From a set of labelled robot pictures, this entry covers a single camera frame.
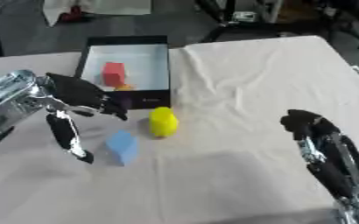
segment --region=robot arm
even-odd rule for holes
[[[36,77],[31,71],[20,70],[0,78],[0,141],[14,126],[42,108],[49,113],[46,120],[59,145],[87,163],[93,162],[93,155],[82,149],[67,111],[83,116],[97,112],[127,120],[121,99],[85,80],[53,73]]]
[[[329,120],[305,110],[281,119],[293,133],[307,169],[335,198],[338,221],[359,224],[359,151]]]

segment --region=box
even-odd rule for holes
[[[121,87],[106,85],[110,75],[123,74]],[[123,97],[130,109],[171,107],[166,36],[89,38],[75,77],[96,84],[109,95]]]

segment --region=yellow ball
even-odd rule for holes
[[[170,108],[155,108],[150,113],[150,132],[155,137],[168,137],[178,128],[178,119]]]

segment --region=red block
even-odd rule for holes
[[[125,66],[123,63],[107,62],[102,76],[106,86],[119,88],[125,84]]]

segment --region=white cloth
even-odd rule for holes
[[[0,75],[71,74],[79,53],[0,59]],[[359,148],[359,75],[322,39],[275,38],[171,50],[178,132],[153,139],[148,111],[128,122],[74,115],[95,163],[61,151],[40,111],[0,143],[0,223],[333,223],[332,198],[279,124],[288,109],[324,115]],[[139,155],[104,146],[131,132]]]
[[[151,13],[151,0],[45,0],[43,12],[47,23],[55,25],[59,15],[78,3],[83,11],[103,15],[144,15]]]

